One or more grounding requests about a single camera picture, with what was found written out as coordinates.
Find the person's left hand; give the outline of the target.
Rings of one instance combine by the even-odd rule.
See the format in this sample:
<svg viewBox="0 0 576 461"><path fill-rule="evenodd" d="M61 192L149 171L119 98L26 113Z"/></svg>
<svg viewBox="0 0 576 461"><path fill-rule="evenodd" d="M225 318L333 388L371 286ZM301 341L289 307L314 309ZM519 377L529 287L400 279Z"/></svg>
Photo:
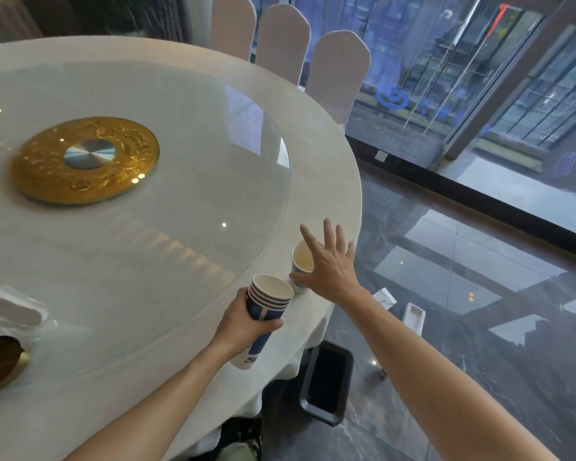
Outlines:
<svg viewBox="0 0 576 461"><path fill-rule="evenodd" d="M247 288L238 290L215 331L208 348L212 354L226 364L264 334L253 334L252 325L256 319L251 318L246 307Z"/></svg>

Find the person's right hand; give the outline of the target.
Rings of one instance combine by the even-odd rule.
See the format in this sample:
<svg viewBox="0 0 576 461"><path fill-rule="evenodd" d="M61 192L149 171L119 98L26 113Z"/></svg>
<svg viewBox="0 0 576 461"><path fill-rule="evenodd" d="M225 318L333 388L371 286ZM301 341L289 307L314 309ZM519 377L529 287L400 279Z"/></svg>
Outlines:
<svg viewBox="0 0 576 461"><path fill-rule="evenodd" d="M337 251L331 253L324 249L305 224L300 232L315 260L314 272L317 277L315 294L340 307L364 302L369 292L363 288L356 277L354 266L346 262L348 243L341 225L336 225Z"/></svg>

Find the stack of blue white cups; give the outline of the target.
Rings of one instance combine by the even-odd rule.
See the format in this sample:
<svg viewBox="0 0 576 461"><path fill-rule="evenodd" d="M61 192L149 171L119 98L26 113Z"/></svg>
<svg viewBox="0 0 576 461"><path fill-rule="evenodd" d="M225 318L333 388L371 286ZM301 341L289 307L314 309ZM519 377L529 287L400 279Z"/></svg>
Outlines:
<svg viewBox="0 0 576 461"><path fill-rule="evenodd" d="M255 321L280 319L290 305L294 290L284 280L273 275L260 273L253 276L247 290L246 309ZM231 360L241 370L251 369L267 344L271 332L262 334L242 353Z"/></svg>

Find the person's right forearm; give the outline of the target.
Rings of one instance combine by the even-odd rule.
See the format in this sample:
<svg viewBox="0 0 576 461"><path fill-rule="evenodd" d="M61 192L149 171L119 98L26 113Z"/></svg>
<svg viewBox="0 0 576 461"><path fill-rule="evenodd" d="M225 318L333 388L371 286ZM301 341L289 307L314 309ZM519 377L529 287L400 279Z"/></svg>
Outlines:
<svg viewBox="0 0 576 461"><path fill-rule="evenodd" d="M335 300L444 461L559 461L488 392L357 286Z"/></svg>

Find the person's left forearm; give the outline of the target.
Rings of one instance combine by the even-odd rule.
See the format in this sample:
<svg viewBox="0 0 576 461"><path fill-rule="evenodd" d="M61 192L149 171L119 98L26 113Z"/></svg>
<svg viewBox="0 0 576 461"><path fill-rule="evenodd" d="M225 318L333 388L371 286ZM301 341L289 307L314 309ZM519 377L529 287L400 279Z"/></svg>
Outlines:
<svg viewBox="0 0 576 461"><path fill-rule="evenodd" d="M189 364L63 461L161 461L221 367L239 350L215 337Z"/></svg>

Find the single white paper cup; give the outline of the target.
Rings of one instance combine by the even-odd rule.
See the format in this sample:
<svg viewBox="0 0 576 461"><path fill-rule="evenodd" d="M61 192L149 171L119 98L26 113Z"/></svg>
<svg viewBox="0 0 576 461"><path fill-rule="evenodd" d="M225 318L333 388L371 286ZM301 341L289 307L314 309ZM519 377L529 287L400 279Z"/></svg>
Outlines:
<svg viewBox="0 0 576 461"><path fill-rule="evenodd" d="M291 273L309 274L314 271L315 260L305 240L301 240L292 248Z"/></svg>

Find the white tablecloth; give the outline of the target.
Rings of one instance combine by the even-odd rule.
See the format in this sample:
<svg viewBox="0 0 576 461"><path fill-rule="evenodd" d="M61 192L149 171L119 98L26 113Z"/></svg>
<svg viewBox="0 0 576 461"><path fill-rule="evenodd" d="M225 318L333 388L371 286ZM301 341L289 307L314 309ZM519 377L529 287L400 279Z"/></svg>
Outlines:
<svg viewBox="0 0 576 461"><path fill-rule="evenodd" d="M150 62L222 81L276 123L291 170L289 198L258 258L202 314L139 351L81 374L0 390L0 461L61 461L184 367L212 338L238 288L256 274L287 279L300 224L321 236L323 219L349 240L361 227L361 180L344 132L296 86L232 56L151 38L54 37L0 45L0 72L50 62Z"/></svg>

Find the black plastic bin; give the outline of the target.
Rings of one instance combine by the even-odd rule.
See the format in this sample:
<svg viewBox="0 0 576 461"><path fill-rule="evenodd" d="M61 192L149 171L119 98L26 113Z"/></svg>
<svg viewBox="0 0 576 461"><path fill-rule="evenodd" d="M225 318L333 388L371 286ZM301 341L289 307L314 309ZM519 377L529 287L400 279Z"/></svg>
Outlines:
<svg viewBox="0 0 576 461"><path fill-rule="evenodd" d="M351 379L353 354L330 341L310 349L299 405L309 417L328 426L338 426L345 418Z"/></svg>

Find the white open box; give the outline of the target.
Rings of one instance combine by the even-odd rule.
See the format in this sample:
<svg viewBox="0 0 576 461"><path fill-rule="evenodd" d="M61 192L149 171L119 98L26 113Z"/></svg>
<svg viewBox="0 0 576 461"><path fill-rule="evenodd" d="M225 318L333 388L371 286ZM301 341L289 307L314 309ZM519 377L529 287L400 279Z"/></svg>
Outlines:
<svg viewBox="0 0 576 461"><path fill-rule="evenodd" d="M422 336L425 318L426 311L424 309L411 302L407 303L402 317L402 322L418 336Z"/></svg>

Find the round glass turntable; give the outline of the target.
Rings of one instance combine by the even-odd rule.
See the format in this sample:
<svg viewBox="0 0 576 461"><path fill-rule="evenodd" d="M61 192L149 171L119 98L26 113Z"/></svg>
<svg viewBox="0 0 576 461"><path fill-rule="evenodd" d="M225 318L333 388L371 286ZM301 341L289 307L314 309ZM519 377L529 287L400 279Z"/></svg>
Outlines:
<svg viewBox="0 0 576 461"><path fill-rule="evenodd" d="M129 189L23 194L10 170L44 130L77 193ZM0 72L0 287L47 314L0 325L30 356L8 388L97 369L202 314L263 251L290 185L276 123L225 81L135 61Z"/></svg>

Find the white chair cover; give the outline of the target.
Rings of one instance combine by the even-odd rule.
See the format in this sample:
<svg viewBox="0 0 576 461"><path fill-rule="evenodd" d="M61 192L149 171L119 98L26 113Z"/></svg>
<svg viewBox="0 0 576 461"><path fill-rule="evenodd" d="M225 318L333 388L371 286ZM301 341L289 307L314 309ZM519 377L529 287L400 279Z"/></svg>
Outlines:
<svg viewBox="0 0 576 461"><path fill-rule="evenodd" d="M309 22L298 9L271 5L259 21L255 65L299 86L310 39Z"/></svg>
<svg viewBox="0 0 576 461"><path fill-rule="evenodd" d="M250 62L256 23L252 0L212 0L212 49Z"/></svg>
<svg viewBox="0 0 576 461"><path fill-rule="evenodd" d="M342 131L370 65L369 48L350 30L328 32L315 45L305 93L324 108Z"/></svg>

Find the clear plastic packet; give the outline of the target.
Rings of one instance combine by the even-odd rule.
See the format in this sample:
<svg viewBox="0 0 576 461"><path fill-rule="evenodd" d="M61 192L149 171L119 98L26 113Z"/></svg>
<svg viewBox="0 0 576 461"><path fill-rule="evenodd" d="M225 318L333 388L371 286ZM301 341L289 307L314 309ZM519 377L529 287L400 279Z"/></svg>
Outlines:
<svg viewBox="0 0 576 461"><path fill-rule="evenodd" d="M39 331L57 326L47 306L15 288L0 286L0 326L22 331Z"/></svg>

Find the gold round turntable base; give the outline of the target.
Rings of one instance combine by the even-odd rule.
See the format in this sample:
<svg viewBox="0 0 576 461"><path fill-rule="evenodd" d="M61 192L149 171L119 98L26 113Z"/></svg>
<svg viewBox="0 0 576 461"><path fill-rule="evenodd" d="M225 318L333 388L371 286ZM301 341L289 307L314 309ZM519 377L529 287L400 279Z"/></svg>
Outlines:
<svg viewBox="0 0 576 461"><path fill-rule="evenodd" d="M29 138L13 157L10 174L31 198L86 205L130 191L159 158L158 139L146 126L120 117L84 117Z"/></svg>

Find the brown curtain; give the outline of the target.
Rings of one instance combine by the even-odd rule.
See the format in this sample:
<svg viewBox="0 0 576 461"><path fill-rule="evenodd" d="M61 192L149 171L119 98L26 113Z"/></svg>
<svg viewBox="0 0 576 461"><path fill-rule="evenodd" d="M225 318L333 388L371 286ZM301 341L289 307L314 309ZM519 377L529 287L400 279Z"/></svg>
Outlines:
<svg viewBox="0 0 576 461"><path fill-rule="evenodd" d="M0 43L66 36L192 43L186 0L0 0Z"/></svg>

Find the grey window frame post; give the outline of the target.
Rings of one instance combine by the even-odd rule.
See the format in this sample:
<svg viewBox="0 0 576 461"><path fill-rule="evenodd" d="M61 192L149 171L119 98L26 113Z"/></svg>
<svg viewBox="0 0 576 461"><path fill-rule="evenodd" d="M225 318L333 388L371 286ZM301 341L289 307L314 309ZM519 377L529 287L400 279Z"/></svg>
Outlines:
<svg viewBox="0 0 576 461"><path fill-rule="evenodd" d="M444 142L444 159L456 160L504 105L521 93L521 84L552 52L555 42L576 21L576 0L555 0L555 7L530 30L526 40L515 48L490 84L461 118Z"/></svg>

